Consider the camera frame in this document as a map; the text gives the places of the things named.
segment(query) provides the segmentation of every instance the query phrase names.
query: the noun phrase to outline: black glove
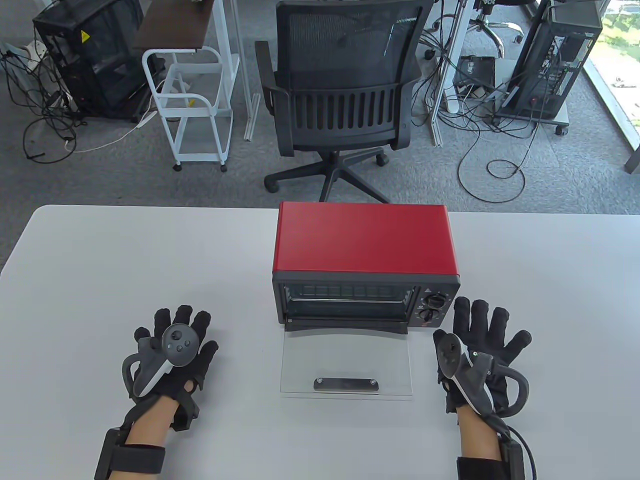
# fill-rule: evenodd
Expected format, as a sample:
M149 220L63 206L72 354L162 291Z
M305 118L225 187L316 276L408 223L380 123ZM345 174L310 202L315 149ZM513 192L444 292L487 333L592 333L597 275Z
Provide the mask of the black glove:
M175 312L175 319L173 323L184 323L189 324L191 319L191 314L193 313L193 308L189 305L183 305L178 307L178 310ZM193 319L193 323L191 324L192 329L198 334L198 338L200 339L200 344L204 340L205 335L207 334L207 328L209 327L209 323L211 322L211 315L208 312L199 312L195 318ZM156 312L155 316L155 328L154 328L154 338L157 339L158 348L160 348L161 339L164 331L171 325L171 316L168 308L162 308ZM136 342L145 337L150 337L151 334L149 331L140 327L136 330L134 334L134 338ZM193 361L185 367L174 367L169 373L166 373L162 376L162 378L156 383L156 385L151 389L149 395L164 395L167 397L171 397L174 400L180 401L180 394L185 391L185 384L191 380L194 383L193 389L189 392L192 394L196 390L196 386L202 387L204 386L204 377L209 370L209 364L213 359L213 356L218 350L218 344L213 340L202 345L199 354L193 359ZM138 376L140 372L140 367L136 371L134 377Z
M468 298L458 297L453 308L453 333L462 340L462 343L467 345L470 355L474 351L488 353L493 356L496 362L508 367L522 349L531 343L531 334L526 330L520 330L505 346L504 337L509 312L502 307L493 310L490 327L488 324L489 304L484 300L475 300L470 308ZM436 346L445 334L444 330L437 330L433 333L433 341ZM452 381L448 381L440 368L438 368L438 382L442 383L447 391L447 413L455 412L457 407L467 403L457 386ZM507 379L503 376L489 375L486 384L493 397L495 411L499 413L506 409L509 406Z

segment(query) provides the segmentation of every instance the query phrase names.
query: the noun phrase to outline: chair backrest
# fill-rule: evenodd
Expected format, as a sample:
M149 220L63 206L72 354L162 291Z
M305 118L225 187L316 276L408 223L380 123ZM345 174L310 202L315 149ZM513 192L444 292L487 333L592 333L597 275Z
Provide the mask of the chair backrest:
M411 89L420 77L415 48L432 5L279 2L275 80L289 95L274 101L288 103L276 116L287 115L289 125L276 118L278 135L289 129L296 150L406 146L408 137L397 137L401 124L410 130Z

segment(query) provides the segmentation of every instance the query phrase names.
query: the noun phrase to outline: carpet floor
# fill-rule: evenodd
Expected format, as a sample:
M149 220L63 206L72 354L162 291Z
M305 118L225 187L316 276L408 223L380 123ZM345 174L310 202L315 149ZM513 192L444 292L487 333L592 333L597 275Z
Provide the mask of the carpet floor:
M269 40L275 54L276 2L238 3L250 83L257 91L253 42ZM492 20L527 24L520 9L512 7L497 7ZM520 46L510 42L511 33L501 34L506 57L517 58ZM474 32L467 35L463 54L495 55L495 48L483 34ZM356 171L397 203L445 204L452 211L640 214L640 175L623 171L631 151L584 74L576 81L567 103L569 135L559 137L552 127L540 127L524 169L526 187L512 202L488 204L462 190L456 167L477 134L444 125L442 148L432 146L426 126L412 127L411 145L397 152L388 149L388 165L380 168L368 161L357 166ZM110 147L74 154L57 164L40 165L28 161L22 153L22 131L34 117L27 109L14 106L6 89L0 88L0 268L33 211L41 205L277 207L283 200L316 201L322 188L321 177L282 182L276 194L264 189L265 175L317 158L311 153L280 157L273 119L264 105L260 107L253 141L245 142L246 113L240 82L236 85L234 107L237 114L227 173L221 173L215 164L186 164L180 173L174 172L173 157L158 117ZM78 149L113 141L129 129L128 123L91 120L78 128ZM495 180L485 166L491 159L519 163L528 144L529 140L483 133L461 171L465 184L486 198L513 196L522 185L519 176ZM46 151L47 156L41 158L45 161L64 153L63 142L48 129L37 141L28 141L28 148L32 152ZM370 201L342 181L335 184L331 200Z

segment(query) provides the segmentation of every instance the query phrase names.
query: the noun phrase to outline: chair wheel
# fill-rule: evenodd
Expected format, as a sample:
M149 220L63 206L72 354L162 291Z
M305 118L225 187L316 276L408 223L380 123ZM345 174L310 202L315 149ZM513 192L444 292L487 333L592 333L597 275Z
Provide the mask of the chair wheel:
M267 177L265 177L264 179L264 187L269 193L276 193L278 190L280 190L277 180L269 180Z
M389 163L389 157L387 157L385 154L376 155L376 165L385 166L387 163Z

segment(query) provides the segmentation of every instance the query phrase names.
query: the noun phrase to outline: black mesh box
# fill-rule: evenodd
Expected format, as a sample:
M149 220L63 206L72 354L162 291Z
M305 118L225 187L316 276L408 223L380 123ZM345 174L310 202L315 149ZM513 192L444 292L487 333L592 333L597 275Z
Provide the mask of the black mesh box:
M138 0L61 0L33 19L79 116L135 119L140 97L148 102L142 53L131 48L142 18Z

